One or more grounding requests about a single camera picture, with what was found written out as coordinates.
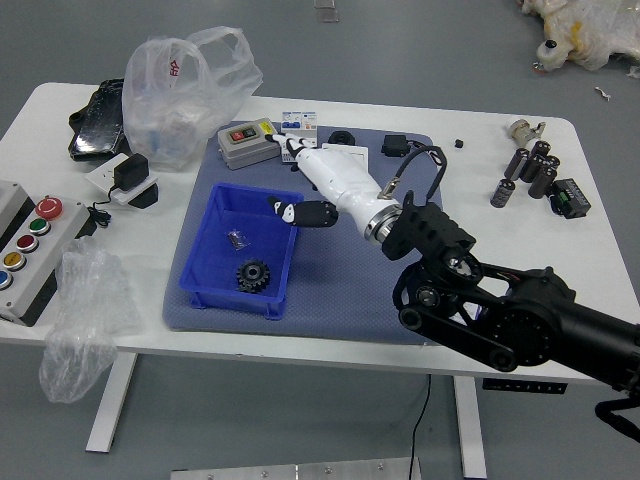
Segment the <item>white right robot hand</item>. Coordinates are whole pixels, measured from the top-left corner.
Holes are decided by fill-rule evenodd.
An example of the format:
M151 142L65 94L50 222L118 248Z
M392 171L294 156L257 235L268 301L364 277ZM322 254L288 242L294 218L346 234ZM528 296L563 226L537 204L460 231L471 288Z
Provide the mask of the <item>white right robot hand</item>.
M400 216L401 205L393 198L380 198L382 188L353 156L326 148L315 148L293 134L267 134L265 138L285 147L298 169L339 213L348 213L367 239L391 228Z

